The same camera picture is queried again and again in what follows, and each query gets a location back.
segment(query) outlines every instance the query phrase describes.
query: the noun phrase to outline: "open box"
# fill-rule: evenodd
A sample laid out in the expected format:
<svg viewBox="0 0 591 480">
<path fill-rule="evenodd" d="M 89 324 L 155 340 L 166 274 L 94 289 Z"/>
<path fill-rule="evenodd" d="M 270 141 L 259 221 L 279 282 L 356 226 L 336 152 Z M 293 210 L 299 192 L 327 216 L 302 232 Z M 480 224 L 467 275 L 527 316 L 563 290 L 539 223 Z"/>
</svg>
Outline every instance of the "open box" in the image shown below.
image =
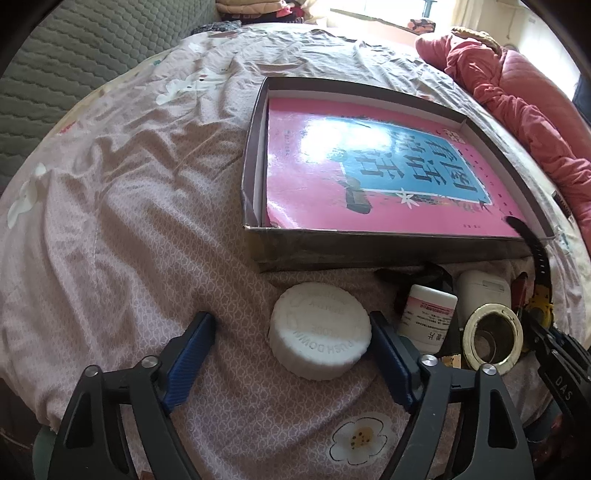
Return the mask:
<svg viewBox="0 0 591 480">
<path fill-rule="evenodd" d="M 267 212 L 267 151 L 269 101 L 275 102 L 273 99 L 347 103 L 389 111 L 392 115 L 403 114 L 417 121 L 436 122 L 444 127 L 447 135 L 458 134 L 465 139 L 468 146 L 478 152 L 479 158 L 485 159 L 538 238 L 544 241 L 554 236 L 548 219 L 521 176 L 466 115 L 426 99 L 360 83 L 270 77 L 263 82 L 254 106 L 242 176 L 245 235 L 251 257 L 261 271 L 417 265 L 424 261 L 453 263 L 530 255 L 525 242 L 511 235 L 277 228 L 271 225 Z M 481 207 L 486 208 L 486 205 L 481 202 Z"/>
</svg>

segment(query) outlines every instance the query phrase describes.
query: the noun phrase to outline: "roll of tape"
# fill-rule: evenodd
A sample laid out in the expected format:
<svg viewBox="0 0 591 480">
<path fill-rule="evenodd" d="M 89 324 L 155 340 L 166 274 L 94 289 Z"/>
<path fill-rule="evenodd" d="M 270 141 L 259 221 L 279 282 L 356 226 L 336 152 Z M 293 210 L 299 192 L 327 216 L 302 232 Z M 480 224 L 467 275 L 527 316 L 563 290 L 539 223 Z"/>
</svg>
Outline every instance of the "roll of tape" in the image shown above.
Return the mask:
<svg viewBox="0 0 591 480">
<path fill-rule="evenodd" d="M 522 346 L 521 323 L 509 307 L 487 303 L 468 318 L 462 347 L 466 362 L 474 370 L 482 364 L 492 364 L 504 375 L 519 360 Z"/>
</svg>

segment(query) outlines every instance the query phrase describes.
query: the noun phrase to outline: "quilted gray mattress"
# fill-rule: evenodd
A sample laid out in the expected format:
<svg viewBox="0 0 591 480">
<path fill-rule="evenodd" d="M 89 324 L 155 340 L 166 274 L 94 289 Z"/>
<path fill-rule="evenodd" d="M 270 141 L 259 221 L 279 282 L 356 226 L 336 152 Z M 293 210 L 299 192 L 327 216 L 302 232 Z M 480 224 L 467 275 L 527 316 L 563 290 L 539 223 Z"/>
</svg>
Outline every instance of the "quilted gray mattress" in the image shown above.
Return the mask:
<svg viewBox="0 0 591 480">
<path fill-rule="evenodd" d="M 216 20 L 214 0 L 64 0 L 0 78 L 0 193 L 79 100 Z"/>
</svg>

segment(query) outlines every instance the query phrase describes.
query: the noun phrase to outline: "bed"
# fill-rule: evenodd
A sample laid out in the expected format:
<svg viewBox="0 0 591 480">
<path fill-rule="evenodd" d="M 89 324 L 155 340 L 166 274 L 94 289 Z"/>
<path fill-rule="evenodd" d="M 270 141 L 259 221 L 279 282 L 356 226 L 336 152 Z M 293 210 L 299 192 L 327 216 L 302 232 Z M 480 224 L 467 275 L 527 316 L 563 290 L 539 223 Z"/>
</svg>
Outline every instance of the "bed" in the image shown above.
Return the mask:
<svg viewBox="0 0 591 480">
<path fill-rule="evenodd" d="M 59 427 L 86 365 L 131 367 L 207 310 L 218 319 L 216 344 L 188 402 L 173 413 L 204 478 L 379 477 L 408 416 L 371 358 L 336 380 L 310 382 L 275 361 L 266 340 L 272 306 L 294 284 L 334 284 L 386 316 L 394 294 L 369 269 L 259 274 L 248 258 L 242 149 L 262 80 L 284 75 L 368 83 L 469 115 L 550 219 L 556 322 L 591 344 L 591 293 L 583 288 L 591 262 L 577 225 L 552 199 L 556 187 L 536 162 L 451 78 L 408 48 L 327 30 L 203 33 L 84 98 L 0 199 L 0 376 L 40 422 Z M 454 276 L 480 268 L 533 277 L 531 259 L 446 268 Z M 549 394 L 534 358 L 504 380 L 524 422 L 543 411 Z M 367 418 L 385 438 L 377 453 L 358 463 L 335 459 L 340 429 Z M 444 468 L 456 418 L 451 407 L 433 475 Z M 124 422 L 138 472 L 149 471 L 126 410 Z"/>
</svg>

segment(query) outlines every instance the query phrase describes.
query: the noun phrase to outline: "book cover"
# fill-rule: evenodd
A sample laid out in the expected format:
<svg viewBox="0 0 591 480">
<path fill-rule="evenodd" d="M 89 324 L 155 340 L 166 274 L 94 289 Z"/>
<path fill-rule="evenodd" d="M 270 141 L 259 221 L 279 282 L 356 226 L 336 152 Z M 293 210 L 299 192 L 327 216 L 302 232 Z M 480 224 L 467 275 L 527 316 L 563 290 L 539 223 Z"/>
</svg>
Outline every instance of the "book cover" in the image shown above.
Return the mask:
<svg viewBox="0 0 591 480">
<path fill-rule="evenodd" d="M 519 207 L 456 131 L 353 103 L 269 99 L 267 214 L 289 229 L 516 237 Z"/>
</svg>

